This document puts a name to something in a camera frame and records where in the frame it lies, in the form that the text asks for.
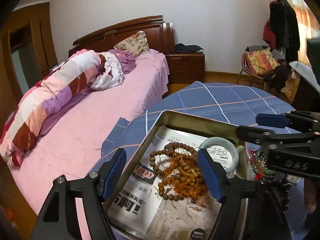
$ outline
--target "curtain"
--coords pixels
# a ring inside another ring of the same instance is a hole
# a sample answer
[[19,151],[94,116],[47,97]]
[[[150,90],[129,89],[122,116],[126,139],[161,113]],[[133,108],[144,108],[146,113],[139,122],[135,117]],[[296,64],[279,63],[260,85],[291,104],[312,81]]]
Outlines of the curtain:
[[304,0],[287,0],[297,15],[300,51],[298,59],[306,65],[310,65],[307,57],[307,39],[320,36],[320,25]]

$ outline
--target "person's hand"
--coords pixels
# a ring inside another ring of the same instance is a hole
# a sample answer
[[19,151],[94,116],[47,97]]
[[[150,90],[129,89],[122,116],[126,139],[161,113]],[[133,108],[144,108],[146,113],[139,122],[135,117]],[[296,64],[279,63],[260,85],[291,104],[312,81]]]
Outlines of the person's hand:
[[304,179],[304,206],[310,214],[317,207],[317,185],[310,179]]

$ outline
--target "wooden wardrobe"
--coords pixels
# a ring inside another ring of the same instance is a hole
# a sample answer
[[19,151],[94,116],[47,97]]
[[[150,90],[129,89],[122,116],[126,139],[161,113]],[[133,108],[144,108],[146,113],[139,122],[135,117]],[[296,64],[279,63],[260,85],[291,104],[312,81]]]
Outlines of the wooden wardrobe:
[[0,31],[0,128],[23,94],[57,64],[49,3],[11,13]]

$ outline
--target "floral cushion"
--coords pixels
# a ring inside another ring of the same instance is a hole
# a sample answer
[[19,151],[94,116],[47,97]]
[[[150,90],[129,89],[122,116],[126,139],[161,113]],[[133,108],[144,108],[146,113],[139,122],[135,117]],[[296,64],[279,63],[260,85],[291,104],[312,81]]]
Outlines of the floral cushion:
[[139,56],[144,52],[150,51],[146,33],[144,31],[138,31],[136,34],[119,42],[113,48],[126,50],[132,53],[135,57]]
[[280,64],[272,56],[270,48],[246,52],[245,59],[250,71],[257,76],[271,73]]

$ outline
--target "wooden headboard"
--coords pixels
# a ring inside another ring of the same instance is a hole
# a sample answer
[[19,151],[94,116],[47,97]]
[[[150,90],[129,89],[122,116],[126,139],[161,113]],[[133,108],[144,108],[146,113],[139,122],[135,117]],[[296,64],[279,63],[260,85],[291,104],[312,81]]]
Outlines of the wooden headboard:
[[87,34],[73,42],[69,57],[81,49],[103,52],[134,35],[137,31],[146,33],[151,49],[162,53],[174,52],[173,23],[165,23],[162,15],[138,18],[121,22]]

